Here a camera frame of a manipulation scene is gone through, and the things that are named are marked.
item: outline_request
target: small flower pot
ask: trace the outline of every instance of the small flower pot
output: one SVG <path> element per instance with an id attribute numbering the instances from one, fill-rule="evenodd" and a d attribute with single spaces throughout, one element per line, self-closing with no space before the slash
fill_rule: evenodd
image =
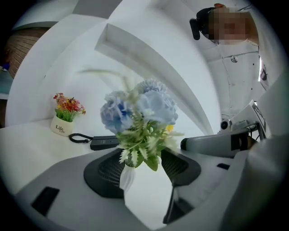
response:
<path id="1" fill-rule="evenodd" d="M 73 122 L 67 122 L 62 119 L 59 119 L 56 115 L 53 117 L 53 120 L 50 125 L 51 131 L 62 136 L 69 136 L 72 134 Z"/>

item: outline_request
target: yellow flower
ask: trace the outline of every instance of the yellow flower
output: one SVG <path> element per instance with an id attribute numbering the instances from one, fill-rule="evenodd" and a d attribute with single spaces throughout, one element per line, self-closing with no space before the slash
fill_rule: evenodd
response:
<path id="1" fill-rule="evenodd" d="M 167 131 L 172 132 L 173 131 L 173 125 L 168 125 L 166 127 Z"/>

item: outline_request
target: white shirt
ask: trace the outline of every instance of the white shirt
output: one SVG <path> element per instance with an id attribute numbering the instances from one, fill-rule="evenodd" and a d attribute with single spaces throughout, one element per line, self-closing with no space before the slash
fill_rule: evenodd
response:
<path id="1" fill-rule="evenodd" d="M 286 52 L 266 18 L 258 9 L 249 10 L 255 22 L 259 38 L 259 56 L 266 68 L 267 80 L 261 83 L 265 89 L 270 87 L 288 66 Z"/>

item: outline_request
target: brick wall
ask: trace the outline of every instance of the brick wall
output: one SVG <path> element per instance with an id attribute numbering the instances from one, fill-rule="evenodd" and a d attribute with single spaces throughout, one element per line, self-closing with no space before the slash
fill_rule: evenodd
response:
<path id="1" fill-rule="evenodd" d="M 8 39 L 5 49 L 9 52 L 9 72 L 14 78 L 23 59 L 49 28 L 29 28 L 14 32 Z"/>
<path id="2" fill-rule="evenodd" d="M 22 29 L 15 31 L 9 37 L 5 46 L 4 57 L 1 57 L 0 65 L 9 62 L 9 72 L 13 78 L 31 47 L 47 30 L 49 28 Z M 6 104 L 7 100 L 0 100 L 0 128 L 5 127 Z"/>

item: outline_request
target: white vase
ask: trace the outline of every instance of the white vase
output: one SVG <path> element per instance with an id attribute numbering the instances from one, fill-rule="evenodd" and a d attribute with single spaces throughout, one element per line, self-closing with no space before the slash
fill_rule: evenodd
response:
<path id="1" fill-rule="evenodd" d="M 62 119 L 59 119 L 56 115 L 53 117 L 53 120 L 50 125 L 51 131 L 62 136 L 69 136 L 72 134 L 73 122 L 67 122 Z"/>
<path id="2" fill-rule="evenodd" d="M 119 187 L 126 193 L 135 179 L 135 168 L 125 165 L 119 182 Z"/>

